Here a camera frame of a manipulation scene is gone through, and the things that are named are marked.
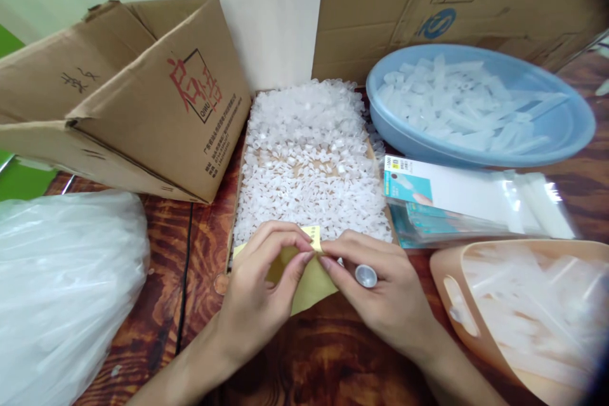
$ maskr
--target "red printed logo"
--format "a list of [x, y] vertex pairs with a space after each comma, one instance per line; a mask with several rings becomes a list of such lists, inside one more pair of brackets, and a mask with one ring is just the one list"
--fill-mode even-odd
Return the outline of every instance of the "red printed logo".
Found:
[[189, 112], [190, 106], [205, 124], [222, 101], [222, 92], [201, 53], [195, 49], [184, 60], [168, 58], [167, 63], [173, 66], [169, 77], [184, 102], [186, 112]]

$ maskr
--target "light blue plastic basin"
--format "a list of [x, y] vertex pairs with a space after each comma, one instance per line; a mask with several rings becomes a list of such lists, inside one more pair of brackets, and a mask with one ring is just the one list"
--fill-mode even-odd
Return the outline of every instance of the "light blue plastic basin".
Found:
[[[455, 146], [412, 128], [393, 115], [379, 99], [383, 76], [400, 65], [416, 65], [421, 58], [433, 61], [444, 54], [446, 63], [484, 61], [485, 68], [501, 78], [508, 89], [562, 92], [569, 96], [560, 106], [534, 120], [534, 135], [547, 135], [551, 141], [527, 154], [479, 152]], [[366, 80], [370, 115], [379, 134], [402, 154], [415, 160], [461, 167], [534, 167], [565, 160], [582, 150], [596, 130], [594, 114], [587, 102], [559, 77], [523, 60], [487, 49], [458, 44], [422, 44], [399, 49], [382, 58]]]

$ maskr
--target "wrist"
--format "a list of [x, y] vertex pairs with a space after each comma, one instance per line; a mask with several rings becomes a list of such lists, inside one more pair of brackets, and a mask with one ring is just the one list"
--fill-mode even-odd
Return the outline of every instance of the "wrist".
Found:
[[409, 347], [399, 352], [416, 363], [421, 370], [437, 366], [447, 356], [450, 345], [454, 344], [447, 331], [434, 319], [433, 325], [420, 333], [421, 339], [409, 341]]
[[227, 341], [217, 330], [218, 319], [214, 316], [205, 329], [187, 347], [188, 364], [193, 376], [192, 391], [201, 399], [208, 392], [225, 382], [240, 365], [230, 356]]

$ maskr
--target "plastic container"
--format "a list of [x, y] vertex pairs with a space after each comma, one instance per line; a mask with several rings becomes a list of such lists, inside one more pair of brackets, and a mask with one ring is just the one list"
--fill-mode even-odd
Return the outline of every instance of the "plastic container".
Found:
[[[476, 355], [519, 385], [524, 386], [549, 406], [579, 404], [586, 390], [567, 383], [513, 367], [495, 342], [486, 325], [462, 266], [463, 257], [478, 249], [498, 245], [528, 246], [551, 259], [575, 256], [586, 261], [609, 261], [609, 246], [593, 241], [576, 240], [505, 240], [469, 244], [437, 251], [431, 257], [431, 274], [440, 293], [450, 323], [463, 343]], [[527, 360], [528, 366], [535, 360]]]
[[[560, 106], [534, 120], [534, 135], [551, 141], [527, 154], [479, 152], [459, 147], [414, 129], [393, 115], [379, 99], [377, 91], [383, 77], [397, 71], [403, 63], [415, 65], [419, 59], [444, 54], [446, 63], [484, 61], [484, 67], [501, 78], [508, 89], [562, 92], [569, 96]], [[534, 167], [565, 160], [592, 140], [596, 122], [587, 102], [559, 77], [523, 60], [487, 49], [458, 44], [422, 44], [399, 49], [382, 58], [366, 80], [370, 114], [381, 136], [407, 157], [423, 162], [461, 167]]]

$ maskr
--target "green wall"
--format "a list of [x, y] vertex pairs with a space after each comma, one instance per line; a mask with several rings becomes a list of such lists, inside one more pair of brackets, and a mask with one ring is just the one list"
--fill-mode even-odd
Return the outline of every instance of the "green wall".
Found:
[[[23, 47], [13, 34], [0, 25], [0, 58]], [[19, 165], [13, 154], [0, 149], [0, 201], [30, 200], [40, 197], [49, 186], [56, 171], [42, 171]]]

